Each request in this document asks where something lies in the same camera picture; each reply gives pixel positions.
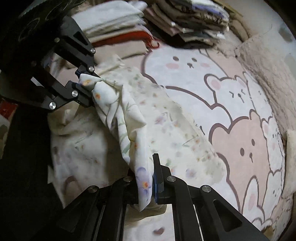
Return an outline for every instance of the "folded clothes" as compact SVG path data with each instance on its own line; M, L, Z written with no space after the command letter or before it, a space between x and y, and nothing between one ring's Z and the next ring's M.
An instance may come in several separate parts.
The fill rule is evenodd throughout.
M205 11L212 13L216 16L219 16L221 18L224 18L226 20L229 19L229 14L228 12L223 9L221 6L218 4L214 3L213 1L210 0L173 0L174 2L180 3L181 5L187 6L192 10L200 10L200 11Z
M115 0L96 5L72 17L87 37L93 37L96 33L103 33L105 29L111 31L135 25L139 23L141 16L143 13L131 4Z
M147 27L149 30L153 33L153 36L160 39L161 41L165 42L166 44L175 47L175 48L183 48L183 49L206 49L211 47L208 44L205 44L201 41L190 41L185 42L179 34L176 34L174 36L170 36L166 32L164 32L162 29L159 28L159 26L155 25L153 22L148 22Z
M220 31L213 31L213 30L204 29L203 32L210 35L214 39L225 39L225 35L223 33L221 33Z
M212 41L212 38L208 34L203 33L202 31L195 31L193 33L186 33L186 34L180 33L179 35L185 42L199 40L209 45L213 45L214 43Z
M189 29L189 28L182 28L181 26L179 26L178 24L176 24L175 22L173 22L165 13L163 13L161 11L161 9L159 9L158 5L156 3L154 3L152 5L152 9L155 12L155 14L163 19L163 21L165 21L167 24L169 24L172 27L175 27L176 29L178 29L180 32L182 33L190 33L190 32L194 32L193 29Z
M223 31L227 26L222 21L215 22L213 19L207 18L209 15L184 13L173 7L166 0L156 0L156 3L174 22L185 28Z
M144 1L131 0L128 3L140 11L144 11L147 8L147 3Z
M169 34L170 36L174 36L180 31L176 27L170 26L166 21L164 21L162 18L158 17L153 10L153 8L147 8L144 11L145 18L155 25L157 25L161 30Z
M88 38L95 37L98 35L102 35L105 33L110 33L112 31L134 27L135 25L145 24L142 18L138 15L127 16L124 18L116 19L115 21L108 22L106 24L102 24L96 28L92 28L91 30L85 31L85 35Z
M118 55L121 59L133 55L145 54L147 48L143 41L128 41L114 45L104 45L96 48L94 61L96 64L101 64L110 59L113 55Z
M121 34L126 34L126 33L131 33L131 32L136 32L136 31L142 31L142 28L139 28L139 25L136 25L134 27L129 27L129 28L123 28L123 29L119 29L119 30L115 30L109 33L105 33L105 34L101 34L95 37L91 37L89 38L89 41L91 43L95 43L104 39L108 39L111 37L115 37Z
M205 22L209 22L209 23L214 22L223 26L228 24L228 20L229 20L228 18L224 19L219 16L209 14L209 12L193 10L192 8L184 6L180 3L176 3L175 1L168 1L168 3L171 4L171 6L173 6L174 8L178 9L179 11L187 14L194 14L196 18L203 19Z
M143 40L147 47L149 48L158 48L159 43L146 31L134 31L128 32L125 34L117 35L108 39L103 39L97 42L92 42L94 47L100 47L103 45L111 45L111 44L118 44L123 43L126 41L135 41L135 40Z

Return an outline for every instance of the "pink cheek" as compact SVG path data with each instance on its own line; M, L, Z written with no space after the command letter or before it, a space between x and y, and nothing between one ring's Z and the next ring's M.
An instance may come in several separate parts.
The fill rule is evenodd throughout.
M179 65L175 63L168 63L165 65L168 69L178 69Z
M252 193L250 196L249 205L248 205L249 211L254 207L255 201L256 201L256 196L255 194Z
M211 85L212 85L213 88L216 89L216 90L220 90L220 88L221 88L221 85L220 85L220 83L219 83L217 80L212 80L212 81L211 81Z
M207 63L201 63L200 65L201 65L201 67L204 67L204 68L209 68L210 67L210 65L207 64Z

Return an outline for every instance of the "cartoon bear print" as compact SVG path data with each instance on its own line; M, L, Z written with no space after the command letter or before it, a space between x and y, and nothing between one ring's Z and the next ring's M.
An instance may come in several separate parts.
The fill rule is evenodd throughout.
M227 202L229 202L231 206L233 206L236 210L239 210L236 196L230 185L227 183L227 173L225 173L220 182L212 184L211 187L217 193L219 193Z
M237 119L229 129L221 124L214 125L209 141L228 166L228 182L237 194L240 209L248 183L254 176L258 181L258 204L262 206L270 169L266 139L256 112L250 112L250 119Z
M253 109L246 83L240 78L236 79L222 78L218 79L214 75L206 75L205 82L213 92L216 103L224 106L229 112L232 120L241 116L249 116Z
M235 79L235 76L241 77L244 81L243 72L245 69L235 57L225 57L220 51L215 49L205 50L206 54L215 61L227 74L228 77Z
M283 208L281 215L276 219L276 221L273 223L272 227L274 229L274 235L272 237L272 240L276 241L281 236L282 232L286 228L290 217L291 217L291 211L293 206L293 196L290 196L283 200Z
M257 81L254 80L249 72L245 71L244 77L247 80L247 86L254 109L261 119L268 120L269 117L272 116L272 110L263 89L257 84Z
M178 88L166 89L166 92L173 101L192 114L195 125L202 130L207 139L214 124L221 123L227 128L230 126L230 118L222 107L216 104L210 106L203 99L198 99Z
M211 73L218 78L226 77L225 72L199 50L176 49L167 45L148 54L143 72L158 85L190 90L211 105L214 104L213 94L205 85L204 76Z
M266 120L262 121L262 131L267 142L270 169L275 172L276 170L281 169L283 165L283 172L285 172L285 153L282 152L283 142L281 140L281 134L279 133L279 128L274 117L270 118L268 122Z
M274 174L270 172L263 201L263 210L266 219L271 217L273 209L279 203L282 191L281 170L277 170Z
M283 212L283 206L286 200L282 197L280 197L278 204L274 207L271 213L271 220L272 222L275 222L282 214Z
M253 177L246 190L242 214L261 231L266 226L271 225L272 221L269 219L265 222L262 208L258 206L258 192L257 178Z

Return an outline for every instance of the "pink bear face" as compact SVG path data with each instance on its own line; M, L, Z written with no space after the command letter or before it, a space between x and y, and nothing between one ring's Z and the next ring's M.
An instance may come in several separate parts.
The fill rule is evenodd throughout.
M260 127L260 118L251 111L251 119L238 119L229 129L217 124L209 140L217 153L223 155L230 185L237 194L240 209L243 206L250 179L258 180L258 204L261 206L270 171L266 140Z

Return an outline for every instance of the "white folded towel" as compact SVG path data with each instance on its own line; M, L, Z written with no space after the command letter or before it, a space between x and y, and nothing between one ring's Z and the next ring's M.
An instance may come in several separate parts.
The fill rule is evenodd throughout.
M94 33L102 34L105 29L112 31L116 26L122 28L139 24L143 13L131 4L115 0L96 5L84 12L74 14L72 17L87 37L94 36Z

